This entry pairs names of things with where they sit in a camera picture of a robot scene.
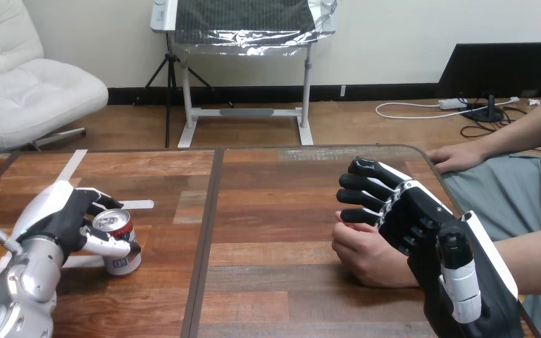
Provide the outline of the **person's hand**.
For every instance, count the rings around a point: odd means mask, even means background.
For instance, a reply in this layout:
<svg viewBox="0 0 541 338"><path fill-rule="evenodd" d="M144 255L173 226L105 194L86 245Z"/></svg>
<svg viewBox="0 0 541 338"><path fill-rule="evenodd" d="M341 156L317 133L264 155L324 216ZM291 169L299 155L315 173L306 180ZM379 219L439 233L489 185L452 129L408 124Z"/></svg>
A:
<svg viewBox="0 0 541 338"><path fill-rule="evenodd" d="M407 264L407 256L391 247L370 225L337 222L332 230L332 249L342 264L366 286L418 286Z"/></svg>
<svg viewBox="0 0 541 338"><path fill-rule="evenodd" d="M430 150L427 155L439 174L468 170L487 158L486 150L478 141L443 146Z"/></svg>

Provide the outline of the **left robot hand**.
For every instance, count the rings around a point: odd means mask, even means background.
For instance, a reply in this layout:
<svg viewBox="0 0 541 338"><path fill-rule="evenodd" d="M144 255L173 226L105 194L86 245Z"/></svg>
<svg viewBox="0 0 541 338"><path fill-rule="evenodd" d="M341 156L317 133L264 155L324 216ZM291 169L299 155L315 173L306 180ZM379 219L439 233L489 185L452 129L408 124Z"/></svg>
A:
<svg viewBox="0 0 541 338"><path fill-rule="evenodd" d="M123 204L95 188L73 187L59 180L40 192L24 209L12 236L18 243L33 237L46 237L61 248L63 259L72 252L87 251L111 257L133 257L141 252L136 241L116 239L98 230L86 215L96 216Z"/></svg>

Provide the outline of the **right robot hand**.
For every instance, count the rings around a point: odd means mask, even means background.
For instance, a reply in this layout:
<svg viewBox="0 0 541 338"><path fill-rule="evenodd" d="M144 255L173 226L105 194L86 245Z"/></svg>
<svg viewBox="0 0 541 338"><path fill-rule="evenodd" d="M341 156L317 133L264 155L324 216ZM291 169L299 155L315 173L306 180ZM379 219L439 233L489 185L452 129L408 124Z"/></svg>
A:
<svg viewBox="0 0 541 338"><path fill-rule="evenodd" d="M356 157L339 179L342 219L374 226L407 258L438 337L522 337L518 287L473 211L456 217L419 181Z"/></svg>

